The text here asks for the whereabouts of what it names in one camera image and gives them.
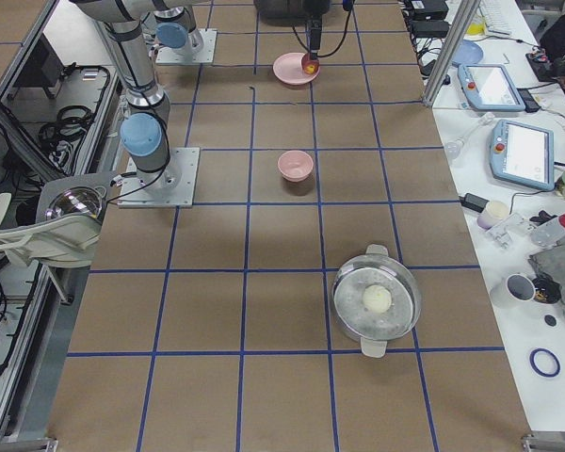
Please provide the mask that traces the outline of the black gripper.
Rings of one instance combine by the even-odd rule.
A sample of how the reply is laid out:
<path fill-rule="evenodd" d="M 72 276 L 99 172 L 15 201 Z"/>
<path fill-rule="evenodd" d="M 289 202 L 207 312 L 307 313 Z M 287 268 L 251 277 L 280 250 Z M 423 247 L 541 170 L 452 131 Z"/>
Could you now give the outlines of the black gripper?
<path fill-rule="evenodd" d="M 308 50 L 318 51 L 321 46 L 322 17 L 312 17 L 307 20 Z"/>

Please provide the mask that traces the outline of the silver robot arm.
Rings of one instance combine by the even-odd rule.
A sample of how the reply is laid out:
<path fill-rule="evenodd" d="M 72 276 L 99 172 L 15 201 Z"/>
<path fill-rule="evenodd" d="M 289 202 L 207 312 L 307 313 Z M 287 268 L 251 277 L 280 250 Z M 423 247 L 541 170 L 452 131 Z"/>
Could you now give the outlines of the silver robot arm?
<path fill-rule="evenodd" d="M 167 121 L 170 100 L 158 84 L 143 37 L 141 18 L 170 9 L 162 1 L 75 1 L 93 20 L 125 85 L 129 116 L 120 142 L 136 166 L 139 188 L 157 193 L 175 186 L 179 171 L 171 162 Z"/>
<path fill-rule="evenodd" d="M 330 1 L 254 1 L 262 18 L 305 21 L 308 39 L 303 45 L 312 57 L 317 57 L 321 47 L 323 17 L 331 8 Z M 191 39 L 200 36 L 191 6 L 158 10 L 154 34 L 158 41 L 172 49 L 183 48 Z"/>

